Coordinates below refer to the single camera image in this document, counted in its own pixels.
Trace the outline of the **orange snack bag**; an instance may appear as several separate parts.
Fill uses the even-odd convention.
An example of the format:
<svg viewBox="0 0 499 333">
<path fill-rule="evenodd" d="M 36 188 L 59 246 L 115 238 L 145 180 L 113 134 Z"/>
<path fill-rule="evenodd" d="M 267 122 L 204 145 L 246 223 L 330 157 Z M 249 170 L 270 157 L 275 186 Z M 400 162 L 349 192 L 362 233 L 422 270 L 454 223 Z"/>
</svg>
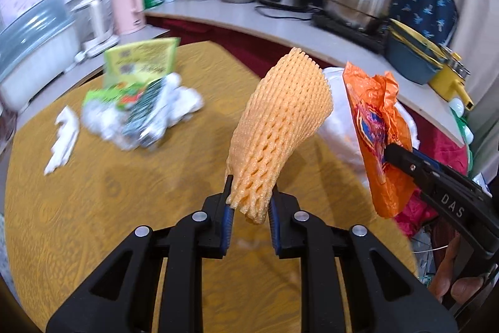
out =
<svg viewBox="0 0 499 333">
<path fill-rule="evenodd" d="M 392 218 L 404 209 L 415 189 L 412 178 L 384 158 L 391 143 L 412 150 L 409 126 L 396 108 L 398 82 L 390 72 L 372 77 L 350 62 L 342 79 L 375 211 Z"/>
</svg>

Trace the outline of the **orange foam fruit net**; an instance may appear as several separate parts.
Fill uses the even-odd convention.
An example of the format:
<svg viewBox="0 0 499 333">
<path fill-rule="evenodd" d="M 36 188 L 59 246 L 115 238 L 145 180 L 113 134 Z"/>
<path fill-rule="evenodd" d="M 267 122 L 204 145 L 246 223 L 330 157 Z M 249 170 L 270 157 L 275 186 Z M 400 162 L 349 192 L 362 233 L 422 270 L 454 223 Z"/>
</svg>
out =
<svg viewBox="0 0 499 333">
<path fill-rule="evenodd" d="M 272 190 L 288 158 L 330 116 L 330 85 L 319 65 L 293 48 L 250 96 L 231 138 L 226 203 L 254 224 L 266 219 Z"/>
</svg>

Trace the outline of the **white tissue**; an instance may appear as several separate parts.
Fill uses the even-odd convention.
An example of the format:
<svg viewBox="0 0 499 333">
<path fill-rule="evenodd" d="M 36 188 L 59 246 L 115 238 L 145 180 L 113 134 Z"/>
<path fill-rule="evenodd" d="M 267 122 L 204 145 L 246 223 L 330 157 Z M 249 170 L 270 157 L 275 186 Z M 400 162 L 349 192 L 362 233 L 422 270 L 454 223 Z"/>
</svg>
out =
<svg viewBox="0 0 499 333">
<path fill-rule="evenodd" d="M 51 146 L 51 158 L 44 169 L 45 175 L 68 163 L 80 133 L 80 121 L 68 105 L 57 115 L 55 124 L 57 139 Z"/>
</svg>

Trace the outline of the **clear plastic bag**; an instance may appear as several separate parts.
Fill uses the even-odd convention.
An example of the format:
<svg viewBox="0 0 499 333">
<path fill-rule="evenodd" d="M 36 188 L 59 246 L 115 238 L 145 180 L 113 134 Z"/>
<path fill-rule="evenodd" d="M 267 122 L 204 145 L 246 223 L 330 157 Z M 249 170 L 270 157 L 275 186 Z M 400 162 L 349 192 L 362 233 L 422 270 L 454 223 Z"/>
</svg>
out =
<svg viewBox="0 0 499 333">
<path fill-rule="evenodd" d="M 195 112 L 204 106 L 204 100 L 197 90 L 181 85 L 179 74 L 172 73 L 165 77 L 171 86 L 168 130 L 182 121 L 189 120 Z M 121 135 L 130 109 L 120 110 L 114 104 L 97 101 L 85 105 L 82 103 L 81 120 L 83 125 L 94 135 L 100 136 L 105 141 L 113 142 L 121 150 L 132 150 Z"/>
</svg>

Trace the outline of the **green tea carton box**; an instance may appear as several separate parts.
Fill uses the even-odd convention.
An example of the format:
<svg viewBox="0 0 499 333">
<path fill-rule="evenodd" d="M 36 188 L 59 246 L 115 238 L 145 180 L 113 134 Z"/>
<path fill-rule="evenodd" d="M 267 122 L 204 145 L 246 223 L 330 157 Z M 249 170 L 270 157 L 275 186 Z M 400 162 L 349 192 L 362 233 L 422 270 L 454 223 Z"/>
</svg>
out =
<svg viewBox="0 0 499 333">
<path fill-rule="evenodd" d="M 83 99 L 83 104 L 97 101 L 100 103 L 111 103 L 120 110 L 130 109 L 145 92 L 145 84 L 132 84 L 125 86 L 123 83 L 113 85 L 109 88 L 90 90 Z"/>
</svg>

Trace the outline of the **yellow green food bag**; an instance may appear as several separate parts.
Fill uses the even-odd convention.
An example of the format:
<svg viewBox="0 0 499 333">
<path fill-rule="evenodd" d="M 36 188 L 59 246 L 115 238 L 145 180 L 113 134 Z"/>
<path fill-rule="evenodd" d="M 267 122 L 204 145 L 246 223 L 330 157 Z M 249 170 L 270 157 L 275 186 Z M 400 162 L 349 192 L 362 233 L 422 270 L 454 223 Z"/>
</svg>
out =
<svg viewBox="0 0 499 333">
<path fill-rule="evenodd" d="M 172 73 L 178 37 L 165 37 L 112 47 L 104 52 L 103 87 L 148 85 Z"/>
</svg>

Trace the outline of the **white trash bag bin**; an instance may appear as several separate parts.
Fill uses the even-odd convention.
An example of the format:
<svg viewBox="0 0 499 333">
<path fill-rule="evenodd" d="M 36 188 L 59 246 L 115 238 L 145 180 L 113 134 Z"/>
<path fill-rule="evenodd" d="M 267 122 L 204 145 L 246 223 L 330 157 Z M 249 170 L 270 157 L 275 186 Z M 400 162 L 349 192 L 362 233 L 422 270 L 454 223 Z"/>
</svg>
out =
<svg viewBox="0 0 499 333">
<path fill-rule="evenodd" d="M 370 186 L 357 139 L 348 95 L 342 79 L 342 68 L 323 70 L 332 93 L 333 110 L 318 130 L 328 148 L 343 163 L 348 164 L 365 187 Z"/>
</svg>

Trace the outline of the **red cloth drape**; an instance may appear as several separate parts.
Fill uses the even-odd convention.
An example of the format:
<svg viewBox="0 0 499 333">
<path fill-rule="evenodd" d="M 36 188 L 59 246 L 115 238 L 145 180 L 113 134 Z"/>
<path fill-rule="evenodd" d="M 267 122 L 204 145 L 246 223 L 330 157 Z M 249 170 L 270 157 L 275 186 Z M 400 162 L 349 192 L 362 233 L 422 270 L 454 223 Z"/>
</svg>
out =
<svg viewBox="0 0 499 333">
<path fill-rule="evenodd" d="M 148 24 L 169 30 L 169 35 L 180 38 L 182 45 L 195 42 L 214 42 L 224 47 L 259 77 L 277 63 L 278 59 L 290 50 L 276 42 L 251 36 L 235 30 L 201 24 L 176 18 L 148 16 Z M 448 136 L 412 109 L 408 109 L 418 129 L 419 151 L 456 172 L 468 173 L 468 153 L 457 146 Z M 408 238 L 412 238 L 426 224 L 439 219 L 437 211 L 414 192 L 401 214 L 395 218 L 399 228 Z"/>
</svg>

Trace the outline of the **yellow patterned tablecloth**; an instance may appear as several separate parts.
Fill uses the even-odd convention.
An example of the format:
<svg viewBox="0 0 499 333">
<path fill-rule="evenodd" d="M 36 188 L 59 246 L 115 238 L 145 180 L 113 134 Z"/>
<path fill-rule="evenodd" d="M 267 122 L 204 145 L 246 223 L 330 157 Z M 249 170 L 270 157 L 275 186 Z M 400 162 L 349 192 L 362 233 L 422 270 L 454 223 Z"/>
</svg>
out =
<svg viewBox="0 0 499 333">
<path fill-rule="evenodd" d="M 38 327 L 135 227 L 170 227 L 222 191 L 230 139 L 258 78 L 211 42 L 178 48 L 176 68 L 205 105 L 151 149 L 123 151 L 82 129 L 69 162 L 45 174 L 57 115 L 66 106 L 78 111 L 101 79 L 55 100 L 14 136 L 7 254 Z M 278 259 L 268 225 L 237 214 L 227 256 L 204 262 L 203 309 L 207 332 L 299 331 L 298 260 Z"/>
</svg>

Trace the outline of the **blue yellow stacked bowls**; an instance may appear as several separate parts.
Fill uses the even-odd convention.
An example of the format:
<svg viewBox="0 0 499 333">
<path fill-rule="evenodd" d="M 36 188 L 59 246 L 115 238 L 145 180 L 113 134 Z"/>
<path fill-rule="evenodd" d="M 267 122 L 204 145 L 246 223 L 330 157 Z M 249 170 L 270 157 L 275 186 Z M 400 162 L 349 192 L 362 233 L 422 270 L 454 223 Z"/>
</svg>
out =
<svg viewBox="0 0 499 333">
<path fill-rule="evenodd" d="M 428 84 L 447 61 L 440 46 L 393 18 L 388 25 L 385 58 L 405 79 L 418 85 Z"/>
</svg>

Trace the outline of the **silver foil wrapper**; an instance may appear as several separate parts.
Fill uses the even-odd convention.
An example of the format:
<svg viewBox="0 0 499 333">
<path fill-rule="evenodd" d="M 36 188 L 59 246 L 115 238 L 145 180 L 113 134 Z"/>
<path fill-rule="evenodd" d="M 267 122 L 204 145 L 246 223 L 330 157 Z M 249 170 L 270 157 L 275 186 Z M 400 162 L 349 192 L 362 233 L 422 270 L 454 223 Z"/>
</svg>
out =
<svg viewBox="0 0 499 333">
<path fill-rule="evenodd" d="M 166 77 L 147 85 L 122 127 L 121 135 L 127 146 L 149 148 L 162 139 L 168 125 L 170 96 L 171 86 Z"/>
</svg>

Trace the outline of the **white dish rack box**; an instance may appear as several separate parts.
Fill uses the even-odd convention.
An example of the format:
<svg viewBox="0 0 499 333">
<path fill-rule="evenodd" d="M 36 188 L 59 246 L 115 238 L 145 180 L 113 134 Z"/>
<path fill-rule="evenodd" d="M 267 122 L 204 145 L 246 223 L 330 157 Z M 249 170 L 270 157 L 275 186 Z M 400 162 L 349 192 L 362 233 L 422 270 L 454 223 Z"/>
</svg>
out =
<svg viewBox="0 0 499 333">
<path fill-rule="evenodd" d="M 64 0 L 42 0 L 1 33 L 1 103 L 16 112 L 59 74 L 80 52 L 75 18 Z"/>
</svg>

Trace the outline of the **white electric kettle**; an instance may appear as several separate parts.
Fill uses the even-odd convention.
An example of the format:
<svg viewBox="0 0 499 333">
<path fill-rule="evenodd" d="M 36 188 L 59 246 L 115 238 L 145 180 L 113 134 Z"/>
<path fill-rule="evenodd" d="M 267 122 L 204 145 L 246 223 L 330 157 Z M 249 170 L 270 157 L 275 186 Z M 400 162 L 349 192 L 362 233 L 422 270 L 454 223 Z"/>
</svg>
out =
<svg viewBox="0 0 499 333">
<path fill-rule="evenodd" d="M 81 0 L 71 12 L 80 39 L 75 62 L 98 56 L 119 43 L 119 36 L 114 33 L 109 0 Z"/>
</svg>

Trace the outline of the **pink electric kettle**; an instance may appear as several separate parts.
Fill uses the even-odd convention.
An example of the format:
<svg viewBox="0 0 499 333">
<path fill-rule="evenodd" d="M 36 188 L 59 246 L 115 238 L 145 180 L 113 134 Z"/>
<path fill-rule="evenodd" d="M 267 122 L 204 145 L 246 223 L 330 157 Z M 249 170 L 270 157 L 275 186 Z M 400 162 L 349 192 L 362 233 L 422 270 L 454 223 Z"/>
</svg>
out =
<svg viewBox="0 0 499 333">
<path fill-rule="evenodd" d="M 132 34 L 145 27 L 143 0 L 112 0 L 112 9 L 118 35 Z"/>
</svg>

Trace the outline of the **yellow handled pot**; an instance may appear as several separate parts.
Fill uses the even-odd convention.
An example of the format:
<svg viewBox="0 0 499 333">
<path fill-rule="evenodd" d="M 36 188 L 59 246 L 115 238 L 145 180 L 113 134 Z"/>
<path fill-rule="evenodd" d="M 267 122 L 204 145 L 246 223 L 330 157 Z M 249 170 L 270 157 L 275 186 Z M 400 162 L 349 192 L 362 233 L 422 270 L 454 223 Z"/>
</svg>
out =
<svg viewBox="0 0 499 333">
<path fill-rule="evenodd" d="M 429 85 L 442 99 L 450 102 L 458 97 L 464 108 L 471 111 L 474 103 L 465 89 L 470 71 L 462 64 L 462 58 L 449 47 L 441 46 L 444 55 L 442 69 L 430 80 Z"/>
</svg>

